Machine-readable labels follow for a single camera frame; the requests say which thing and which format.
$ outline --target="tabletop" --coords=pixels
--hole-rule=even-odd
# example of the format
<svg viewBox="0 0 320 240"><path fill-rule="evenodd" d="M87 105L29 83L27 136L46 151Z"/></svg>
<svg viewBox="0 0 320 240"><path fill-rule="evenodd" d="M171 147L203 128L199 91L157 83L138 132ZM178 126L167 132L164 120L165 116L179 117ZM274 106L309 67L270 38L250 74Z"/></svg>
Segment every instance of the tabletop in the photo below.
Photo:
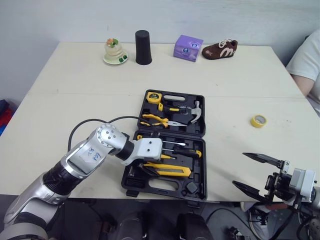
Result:
<svg viewBox="0 0 320 240"><path fill-rule="evenodd" d="M123 46L131 53L129 60L109 66L102 61L103 43L59 44L0 137L0 194L19 195L53 167L67 151L70 131L82 120L137 116L147 89L204 95L208 201L250 201L232 180L263 190L267 176L278 171L242 152L288 160L289 173L301 168L319 175L319 118L270 47L238 46L231 58L199 56L189 62L170 55L172 44L152 44L152 63L140 66L134 62L134 44ZM249 70L246 63L255 67ZM250 125L255 114L268 119L263 128ZM72 145L98 125L82 125ZM114 125L131 137L137 129L135 120ZM71 196L129 198L121 187L123 170L116 157L108 156ZM138 198L166 197L140 193Z"/></svg>

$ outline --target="roll of tape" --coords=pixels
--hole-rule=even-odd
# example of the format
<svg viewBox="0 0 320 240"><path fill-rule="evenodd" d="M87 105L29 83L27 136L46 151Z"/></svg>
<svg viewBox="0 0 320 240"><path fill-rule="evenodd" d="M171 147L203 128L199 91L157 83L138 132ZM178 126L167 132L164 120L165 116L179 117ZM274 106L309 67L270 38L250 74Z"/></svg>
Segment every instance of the roll of tape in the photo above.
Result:
<svg viewBox="0 0 320 240"><path fill-rule="evenodd" d="M251 119L251 125L255 128L262 128L264 125L266 125L267 119L262 115L255 115Z"/></svg>

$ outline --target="red object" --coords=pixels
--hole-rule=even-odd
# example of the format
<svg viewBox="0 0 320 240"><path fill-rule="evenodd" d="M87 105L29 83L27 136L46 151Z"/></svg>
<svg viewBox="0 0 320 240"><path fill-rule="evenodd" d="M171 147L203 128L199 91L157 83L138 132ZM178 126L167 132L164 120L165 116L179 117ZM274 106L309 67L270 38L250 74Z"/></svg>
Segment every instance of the red object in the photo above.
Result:
<svg viewBox="0 0 320 240"><path fill-rule="evenodd" d="M14 111L12 111L10 108L4 111L4 113L0 116L0 127L2 125L7 125L12 118L14 114Z"/></svg>

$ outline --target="tape measure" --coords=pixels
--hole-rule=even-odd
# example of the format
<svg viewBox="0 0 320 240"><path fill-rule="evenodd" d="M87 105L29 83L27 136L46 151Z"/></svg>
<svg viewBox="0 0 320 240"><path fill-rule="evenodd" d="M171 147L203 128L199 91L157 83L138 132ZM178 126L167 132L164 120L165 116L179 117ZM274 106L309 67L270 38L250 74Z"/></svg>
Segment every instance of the tape measure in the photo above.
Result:
<svg viewBox="0 0 320 240"><path fill-rule="evenodd" d="M251 118L251 125L255 128L262 128L266 123L267 119L262 115L255 115Z"/></svg>
<svg viewBox="0 0 320 240"><path fill-rule="evenodd" d="M159 104L162 94L158 92L149 91L146 95L146 99L150 104Z"/></svg>

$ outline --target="small cake figurine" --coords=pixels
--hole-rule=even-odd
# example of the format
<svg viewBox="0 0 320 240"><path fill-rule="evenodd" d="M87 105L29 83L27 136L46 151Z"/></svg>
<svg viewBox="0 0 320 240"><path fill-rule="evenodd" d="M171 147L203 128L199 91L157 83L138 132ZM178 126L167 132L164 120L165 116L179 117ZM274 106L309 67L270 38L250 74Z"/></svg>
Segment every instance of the small cake figurine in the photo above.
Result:
<svg viewBox="0 0 320 240"><path fill-rule="evenodd" d="M128 60L128 53L123 50L118 39L109 38L104 45L104 50L105 55L103 60L107 64L123 64Z"/></svg>

